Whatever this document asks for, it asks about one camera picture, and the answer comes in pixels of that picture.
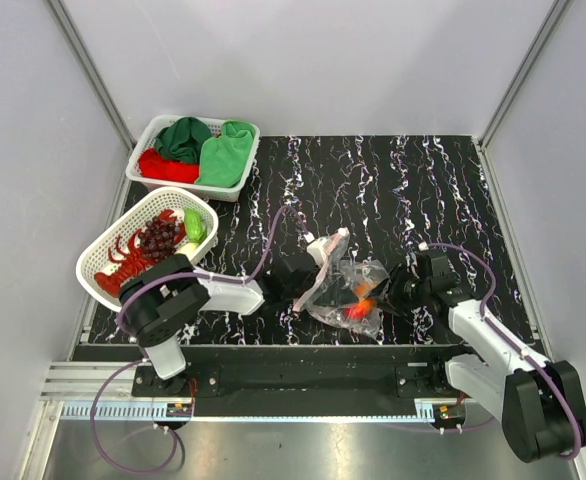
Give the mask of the white radish toy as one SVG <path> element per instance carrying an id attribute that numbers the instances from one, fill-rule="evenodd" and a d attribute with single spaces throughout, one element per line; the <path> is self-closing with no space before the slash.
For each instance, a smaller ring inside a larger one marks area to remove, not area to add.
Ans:
<path id="1" fill-rule="evenodd" d="M 197 265 L 205 254 L 204 247 L 197 242 L 187 242 L 176 250 L 177 254 L 184 255 L 192 264 Z"/>

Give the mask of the red lobster toy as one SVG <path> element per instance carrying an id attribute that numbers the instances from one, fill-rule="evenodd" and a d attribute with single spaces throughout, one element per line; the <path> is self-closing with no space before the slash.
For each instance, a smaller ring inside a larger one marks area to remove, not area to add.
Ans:
<path id="1" fill-rule="evenodd" d="M 97 285 L 107 294 L 112 297 L 118 297 L 120 289 L 124 283 L 158 264 L 142 258 L 138 239 L 139 233 L 146 228 L 147 223 L 157 222 L 158 220 L 175 221 L 176 223 L 181 224 L 184 232 L 182 240 L 186 238 L 183 221 L 178 219 L 173 209 L 163 210 L 158 215 L 147 220 L 141 228 L 137 229 L 128 237 L 126 243 L 123 243 L 122 236 L 118 235 L 113 245 L 109 246 L 107 249 L 108 260 L 114 265 L 113 272 L 97 272 L 94 275 L 94 280 Z"/>

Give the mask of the clear zip top bag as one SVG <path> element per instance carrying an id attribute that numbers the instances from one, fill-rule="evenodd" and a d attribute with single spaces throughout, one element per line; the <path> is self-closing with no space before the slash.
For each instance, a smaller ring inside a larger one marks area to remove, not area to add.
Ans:
<path id="1" fill-rule="evenodd" d="M 376 338 L 382 328 L 382 310 L 373 296 L 389 277 L 377 260 L 355 262 L 346 257 L 350 232 L 341 227 L 334 234 L 313 240 L 306 248 L 319 270 L 292 305 L 315 320 L 354 334 Z"/>

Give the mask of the green vegetable toy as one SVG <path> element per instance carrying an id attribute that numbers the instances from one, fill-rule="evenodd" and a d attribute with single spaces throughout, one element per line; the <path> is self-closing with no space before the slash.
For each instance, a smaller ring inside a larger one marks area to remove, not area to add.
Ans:
<path id="1" fill-rule="evenodd" d="M 206 225 L 194 209 L 186 208 L 183 219 L 186 236 L 191 243 L 201 244 L 207 237 Z"/>

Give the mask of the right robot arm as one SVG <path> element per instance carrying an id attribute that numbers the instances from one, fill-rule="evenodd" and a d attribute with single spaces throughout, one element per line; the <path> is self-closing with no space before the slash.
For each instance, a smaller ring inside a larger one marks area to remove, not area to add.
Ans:
<path id="1" fill-rule="evenodd" d="M 525 463 L 576 458 L 586 447 L 577 370 L 530 348 L 490 311 L 487 296 L 463 288 L 447 256 L 452 248 L 421 244 L 415 264 L 395 266 L 370 298 L 393 313 L 424 307 L 472 348 L 427 371 L 433 393 L 445 397 L 458 390 L 474 399 L 500 423 L 510 449 Z"/>

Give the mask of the purple grape bunch toy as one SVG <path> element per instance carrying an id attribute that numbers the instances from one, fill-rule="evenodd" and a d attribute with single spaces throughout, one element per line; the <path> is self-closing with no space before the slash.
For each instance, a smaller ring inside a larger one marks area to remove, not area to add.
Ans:
<path id="1" fill-rule="evenodd" d="M 175 221 L 158 220 L 147 223 L 146 228 L 138 235 L 142 258 L 159 263 L 176 252 L 176 245 L 183 237 L 183 227 Z"/>

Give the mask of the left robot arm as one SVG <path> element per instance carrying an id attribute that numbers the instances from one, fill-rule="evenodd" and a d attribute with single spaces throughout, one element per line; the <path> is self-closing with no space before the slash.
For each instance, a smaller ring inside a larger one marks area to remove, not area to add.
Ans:
<path id="1" fill-rule="evenodd" d="M 256 278 L 212 273 L 175 254 L 125 282 L 119 290 L 119 328 L 137 340 L 154 373 L 154 384 L 169 396 L 188 386 L 187 361 L 177 334 L 202 312 L 252 315 L 264 306 L 300 300 L 329 261 L 309 253 L 276 261 Z"/>

